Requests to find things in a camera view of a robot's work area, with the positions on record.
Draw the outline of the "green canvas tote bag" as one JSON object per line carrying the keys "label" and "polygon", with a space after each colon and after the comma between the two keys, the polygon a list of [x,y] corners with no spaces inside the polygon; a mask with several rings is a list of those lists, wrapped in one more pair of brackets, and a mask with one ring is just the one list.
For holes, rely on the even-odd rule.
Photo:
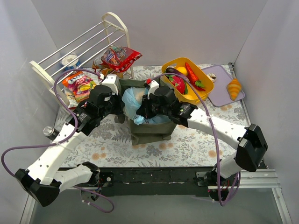
{"label": "green canvas tote bag", "polygon": [[[119,79],[119,82],[121,86],[121,96],[123,95],[124,91],[130,87],[142,88],[145,90],[144,80]],[[177,126],[172,121],[161,124],[137,125],[127,115],[125,115],[125,118],[127,120],[125,121],[125,124],[127,124],[129,127],[132,145],[170,140],[171,134]]]}

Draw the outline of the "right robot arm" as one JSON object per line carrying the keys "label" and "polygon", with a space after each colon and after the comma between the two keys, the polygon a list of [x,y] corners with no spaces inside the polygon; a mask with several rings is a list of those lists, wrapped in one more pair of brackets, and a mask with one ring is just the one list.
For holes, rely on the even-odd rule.
{"label": "right robot arm", "polygon": [[165,115],[175,124],[200,130],[229,144],[236,152],[219,161],[215,169],[223,179],[242,170],[255,172],[268,149],[260,126],[241,126],[208,116],[196,105],[180,102],[167,86],[158,87],[144,95],[136,113],[147,119]]}

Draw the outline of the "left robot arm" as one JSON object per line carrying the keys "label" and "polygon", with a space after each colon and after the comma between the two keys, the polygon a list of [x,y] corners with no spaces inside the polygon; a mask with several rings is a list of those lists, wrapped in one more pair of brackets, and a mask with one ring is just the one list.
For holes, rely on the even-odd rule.
{"label": "left robot arm", "polygon": [[115,84],[97,85],[89,98],[80,104],[67,119],[53,144],[27,169],[19,169],[15,178],[23,189],[43,207],[50,205],[62,191],[78,184],[96,186],[100,179],[99,168],[84,162],[76,168],[60,171],[68,155],[100,125],[109,114],[122,113],[124,103]]}

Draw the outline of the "light blue plastic bag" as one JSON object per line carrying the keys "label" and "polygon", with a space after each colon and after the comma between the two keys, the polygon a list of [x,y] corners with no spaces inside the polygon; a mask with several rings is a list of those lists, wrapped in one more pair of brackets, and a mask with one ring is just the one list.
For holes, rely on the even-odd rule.
{"label": "light blue plastic bag", "polygon": [[165,115],[156,115],[153,118],[146,119],[141,115],[137,115],[137,110],[142,105],[143,95],[147,95],[148,90],[145,88],[130,87],[126,89],[122,95],[122,101],[125,104],[124,114],[136,125],[141,124],[162,124],[171,120]]}

